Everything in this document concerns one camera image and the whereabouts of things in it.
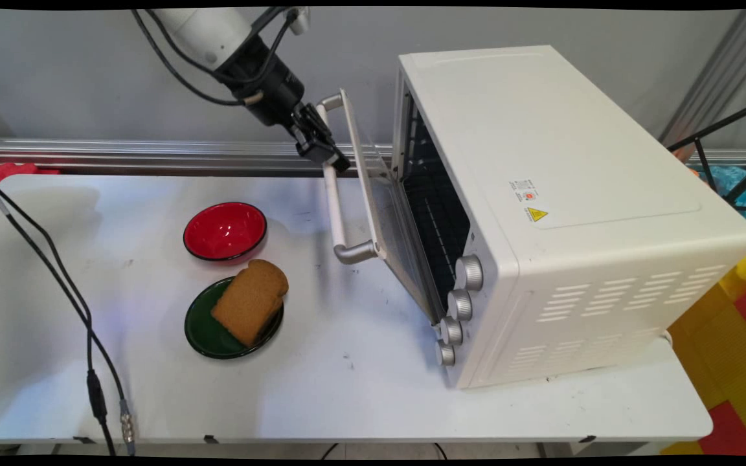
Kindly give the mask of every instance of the red bowl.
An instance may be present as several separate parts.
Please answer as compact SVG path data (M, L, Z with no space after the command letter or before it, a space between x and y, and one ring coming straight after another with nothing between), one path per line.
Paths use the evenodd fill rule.
M255 206L223 203L202 210L183 231L183 245L202 260L233 260L261 244L267 219Z

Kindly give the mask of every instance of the cable connector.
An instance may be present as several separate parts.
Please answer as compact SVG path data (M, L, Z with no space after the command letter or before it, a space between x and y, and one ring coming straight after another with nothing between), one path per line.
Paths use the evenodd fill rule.
M134 456L134 418L128 410L128 402L119 401L119 422L122 425L122 441L125 442L128 456Z
M88 384L88 398L91 401L91 411L94 413L97 421L105 422L109 410L106 408L106 398L103 396L100 379L97 377L94 369L89 369L86 384Z

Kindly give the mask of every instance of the oven door handle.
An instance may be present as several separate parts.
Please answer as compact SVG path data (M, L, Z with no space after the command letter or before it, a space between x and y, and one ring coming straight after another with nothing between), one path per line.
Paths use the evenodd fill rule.
M341 99L341 94L331 95L328 98L323 98L316 105L316 112L319 112L319 116L324 121L324 124L328 125L328 119L326 113L332 109L338 109L344 106L344 101ZM338 203L338 186L335 183L335 168L329 163L323 164L324 170L324 186L326 188L326 202L328 203L328 209L330 212L330 230L332 233L332 250L335 252L335 257L338 257L341 263L359 263L364 260L373 259L378 257L379 254L376 252L376 246L373 243L373 239L368 239L362 243L354 245L354 247L347 247L345 245L346 240L344 239L344 223L341 220L341 206Z

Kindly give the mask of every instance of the green plate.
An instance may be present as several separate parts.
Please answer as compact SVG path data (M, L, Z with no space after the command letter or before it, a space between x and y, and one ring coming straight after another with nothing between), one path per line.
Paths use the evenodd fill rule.
M186 339L192 345L192 348L203 356L215 359L233 359L246 356L263 347L281 327L281 319L284 318L284 304L272 317L272 321L269 321L263 333L258 336L258 342L252 348L245 347L223 325L220 325L213 318L212 309L217 304L218 299L223 296L223 292L231 283L232 278L234 277L224 278L224 280L213 283L204 289L186 312L186 322L183 325L183 329L186 331Z

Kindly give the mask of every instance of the yellow warning sticker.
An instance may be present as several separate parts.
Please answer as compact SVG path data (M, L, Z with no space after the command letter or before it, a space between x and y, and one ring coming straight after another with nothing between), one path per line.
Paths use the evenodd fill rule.
M548 212L543 212L542 210L533 209L531 207L528 207L529 215L531 215L532 221L539 221L539 219L545 217L548 215Z

